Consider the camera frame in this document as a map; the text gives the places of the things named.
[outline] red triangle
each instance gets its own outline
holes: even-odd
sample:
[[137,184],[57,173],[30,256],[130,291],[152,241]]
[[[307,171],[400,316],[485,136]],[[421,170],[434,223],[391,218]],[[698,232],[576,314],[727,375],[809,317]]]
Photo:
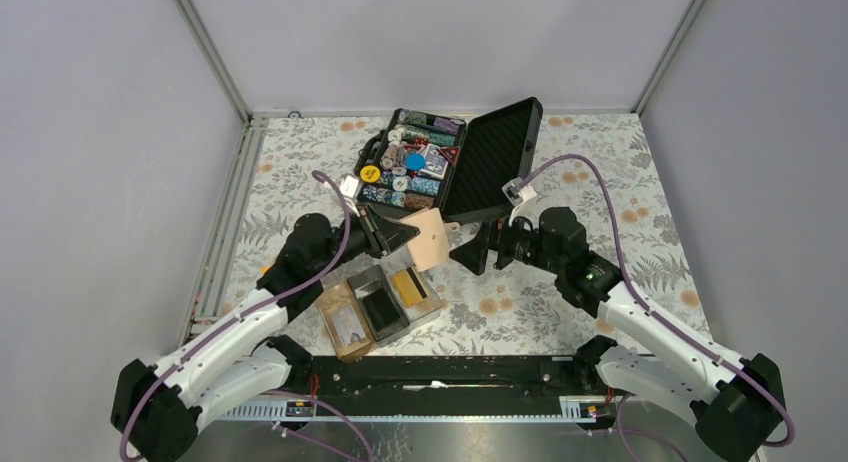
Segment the red triangle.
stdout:
[[451,165],[456,165],[459,160],[459,147],[439,147],[439,152],[442,153]]

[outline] yellow disc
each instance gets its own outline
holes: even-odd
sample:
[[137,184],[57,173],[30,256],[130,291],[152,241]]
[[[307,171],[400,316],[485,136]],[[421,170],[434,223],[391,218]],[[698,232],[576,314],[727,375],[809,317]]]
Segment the yellow disc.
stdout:
[[372,184],[380,180],[380,169],[374,165],[366,165],[359,171],[359,177],[364,181]]

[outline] open case lid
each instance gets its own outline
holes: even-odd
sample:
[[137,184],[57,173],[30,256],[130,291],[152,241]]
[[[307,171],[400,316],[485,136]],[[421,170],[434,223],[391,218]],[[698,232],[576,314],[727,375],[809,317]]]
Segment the open case lid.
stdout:
[[535,97],[469,122],[442,207],[444,220],[471,223],[509,214],[512,205],[501,188],[530,173],[541,122],[542,104]]

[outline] white wall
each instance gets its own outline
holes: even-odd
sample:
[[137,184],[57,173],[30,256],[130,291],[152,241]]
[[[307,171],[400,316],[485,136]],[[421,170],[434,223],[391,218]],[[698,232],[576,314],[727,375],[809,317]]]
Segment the white wall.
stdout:
[[0,453],[115,461],[172,350],[239,122],[171,0],[0,0]]
[[194,0],[256,111],[629,108],[690,0]]
[[770,462],[848,459],[845,1],[709,0],[643,120],[710,326],[781,367]]

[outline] white poker chip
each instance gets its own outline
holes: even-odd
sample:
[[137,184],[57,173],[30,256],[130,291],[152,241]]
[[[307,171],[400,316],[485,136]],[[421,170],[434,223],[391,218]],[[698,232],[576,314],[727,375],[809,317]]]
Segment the white poker chip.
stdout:
[[406,191],[407,187],[409,187],[409,177],[395,177],[392,181],[392,188],[398,192]]

